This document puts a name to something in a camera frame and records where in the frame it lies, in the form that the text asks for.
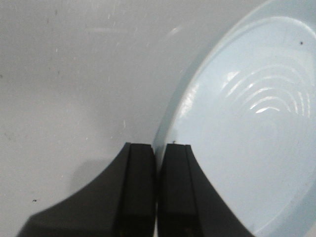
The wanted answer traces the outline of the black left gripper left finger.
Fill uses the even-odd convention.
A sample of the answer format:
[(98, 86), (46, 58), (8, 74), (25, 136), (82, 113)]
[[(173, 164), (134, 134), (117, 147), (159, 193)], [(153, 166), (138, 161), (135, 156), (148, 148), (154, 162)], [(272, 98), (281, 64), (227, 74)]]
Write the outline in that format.
[(94, 180), (32, 215), (21, 237), (151, 237), (156, 162), (149, 144), (126, 143)]

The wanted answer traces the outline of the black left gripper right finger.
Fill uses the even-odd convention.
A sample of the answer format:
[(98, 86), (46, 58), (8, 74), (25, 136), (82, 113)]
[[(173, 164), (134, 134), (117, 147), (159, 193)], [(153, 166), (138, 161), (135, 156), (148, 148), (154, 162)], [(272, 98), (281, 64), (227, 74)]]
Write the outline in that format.
[(167, 144), (159, 175), (158, 236), (252, 235), (211, 185), (191, 146)]

